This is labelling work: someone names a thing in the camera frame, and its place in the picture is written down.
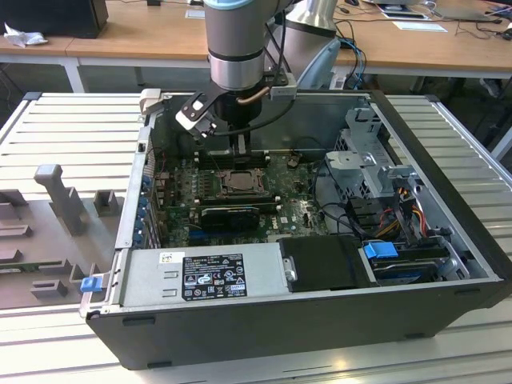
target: power supply label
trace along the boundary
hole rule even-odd
[[[182,298],[209,300],[247,296],[242,254],[183,258]]]

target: wooden desk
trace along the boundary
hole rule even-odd
[[[109,19],[97,39],[76,38],[68,56],[205,61],[204,20],[185,18],[186,5],[108,1]]]
[[[24,54],[29,56],[66,56],[66,48],[73,38],[49,38],[47,44],[40,46],[13,46],[3,37],[0,38],[0,54]]]
[[[395,24],[380,14],[360,14],[361,11],[338,2],[351,14],[336,13],[338,19],[353,20],[352,26],[358,46],[366,53],[368,73],[422,74],[458,77],[503,77],[512,73],[512,42],[491,37],[480,40],[468,33],[455,36],[457,22],[435,22],[446,30],[443,32],[421,32],[400,30]],[[465,6],[488,10],[486,2],[475,0],[438,0],[438,6]],[[367,11],[377,7],[362,2]],[[382,22],[364,22],[364,20],[385,20]],[[345,36],[350,36],[346,23],[338,24]],[[481,28],[505,30],[506,21],[500,25],[483,23]],[[463,22],[461,27],[480,36],[483,32],[476,29],[474,22]],[[353,62],[351,52],[341,52],[337,65],[346,66]]]

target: paper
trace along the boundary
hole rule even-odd
[[[204,10],[188,10],[185,13],[186,18],[205,18]]]
[[[3,34],[3,37],[6,38],[13,46],[25,48],[25,46],[35,46],[37,44],[44,44],[48,42],[48,40],[45,40],[44,36],[39,32],[26,33],[10,28],[5,23],[4,26],[6,27],[6,32]]]
[[[393,22],[401,30],[422,30],[427,32],[448,32],[439,24],[430,22]]]

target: white table frame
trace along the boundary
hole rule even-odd
[[[0,62],[12,62],[22,64],[51,64],[63,66],[75,93],[87,92],[87,84],[80,71],[83,66],[131,66],[136,68],[137,84],[143,84],[144,80],[140,68],[210,68],[206,60],[179,60],[160,58],[96,58],[73,57],[32,54],[0,54]],[[352,66],[336,66],[334,68],[333,84],[352,70]],[[433,76],[453,78],[509,78],[512,71],[497,72],[488,70],[433,70],[429,68],[394,68],[384,66],[368,66],[367,74],[396,74],[402,76]]]

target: computer case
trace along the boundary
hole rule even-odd
[[[2,0],[0,26],[46,36],[96,38],[108,19],[105,0]]]

